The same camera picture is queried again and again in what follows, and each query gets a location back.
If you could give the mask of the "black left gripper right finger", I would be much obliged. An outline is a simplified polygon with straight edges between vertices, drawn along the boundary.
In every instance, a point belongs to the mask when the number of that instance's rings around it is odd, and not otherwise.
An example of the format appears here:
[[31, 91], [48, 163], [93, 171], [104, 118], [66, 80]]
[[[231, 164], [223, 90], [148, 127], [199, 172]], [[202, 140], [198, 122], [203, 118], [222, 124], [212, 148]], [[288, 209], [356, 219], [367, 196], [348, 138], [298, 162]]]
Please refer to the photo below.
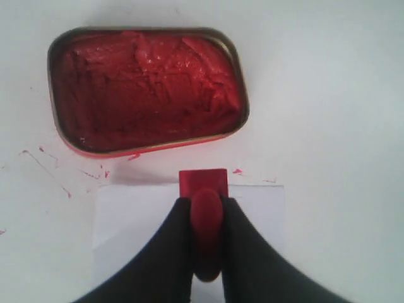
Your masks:
[[222, 198], [226, 302], [324, 302], [318, 284], [288, 264], [259, 234], [238, 202]]

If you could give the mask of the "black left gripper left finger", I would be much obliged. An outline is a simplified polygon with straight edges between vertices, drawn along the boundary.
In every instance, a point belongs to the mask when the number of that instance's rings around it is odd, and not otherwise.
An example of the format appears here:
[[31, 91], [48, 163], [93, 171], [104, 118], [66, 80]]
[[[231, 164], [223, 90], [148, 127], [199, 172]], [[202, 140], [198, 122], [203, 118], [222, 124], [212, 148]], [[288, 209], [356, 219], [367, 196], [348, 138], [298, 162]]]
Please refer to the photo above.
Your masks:
[[189, 302], [191, 202], [179, 198], [146, 246], [111, 278], [77, 302]]

